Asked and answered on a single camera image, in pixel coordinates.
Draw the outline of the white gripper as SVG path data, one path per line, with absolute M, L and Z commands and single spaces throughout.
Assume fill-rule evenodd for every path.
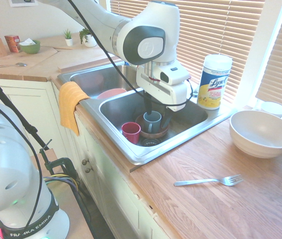
M 185 107 L 187 86 L 184 81 L 191 76 L 182 66 L 155 66 L 152 73 L 150 76 L 144 66 L 138 66 L 137 85 L 144 89 L 143 101 L 148 116 L 152 113 L 151 96 L 167 105 L 162 117 L 162 127 L 167 127 L 173 111 Z

